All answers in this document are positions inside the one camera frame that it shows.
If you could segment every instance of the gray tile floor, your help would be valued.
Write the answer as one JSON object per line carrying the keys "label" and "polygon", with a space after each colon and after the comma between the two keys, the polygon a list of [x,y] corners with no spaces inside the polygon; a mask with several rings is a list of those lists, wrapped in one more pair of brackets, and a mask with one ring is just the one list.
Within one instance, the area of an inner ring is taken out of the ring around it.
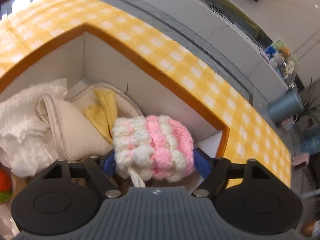
{"label": "gray tile floor", "polygon": [[[1,14],[11,13],[11,5],[14,0],[9,0],[1,5]],[[196,33],[178,22],[176,19],[158,10],[157,8],[141,0],[102,0],[115,7],[118,7],[137,18],[149,23],[153,27],[165,33],[185,48],[188,48],[194,55],[206,62],[216,73],[221,75],[232,85],[247,101],[249,101],[266,122],[276,131],[282,141],[290,150],[292,156],[300,153],[301,136],[296,130],[284,132],[277,128],[268,115],[268,102],[252,83],[218,50],[207,43]],[[308,169],[292,170],[292,190],[301,196],[302,193],[314,189],[312,175]],[[301,231],[302,225],[309,220],[316,218],[318,207],[316,198],[311,197],[302,200],[304,205],[303,217],[297,227]]]}

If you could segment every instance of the yellow checkered tablecloth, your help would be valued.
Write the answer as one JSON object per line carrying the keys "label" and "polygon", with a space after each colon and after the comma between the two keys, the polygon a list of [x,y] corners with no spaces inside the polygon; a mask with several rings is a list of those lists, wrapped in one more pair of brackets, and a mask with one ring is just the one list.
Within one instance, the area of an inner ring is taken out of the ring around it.
{"label": "yellow checkered tablecloth", "polygon": [[40,0],[9,15],[0,22],[0,77],[41,45],[83,23],[116,37],[222,119],[230,128],[225,158],[233,163],[255,158],[290,186],[288,149],[237,91],[186,48],[104,2]]}

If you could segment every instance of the blue trash can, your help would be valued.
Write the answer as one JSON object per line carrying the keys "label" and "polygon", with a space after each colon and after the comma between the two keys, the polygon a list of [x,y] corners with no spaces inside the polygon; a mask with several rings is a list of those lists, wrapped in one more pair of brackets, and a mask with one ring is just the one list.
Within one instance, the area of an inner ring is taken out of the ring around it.
{"label": "blue trash can", "polygon": [[281,123],[302,111],[302,98],[294,89],[288,90],[283,97],[268,106],[270,118],[274,123]]}

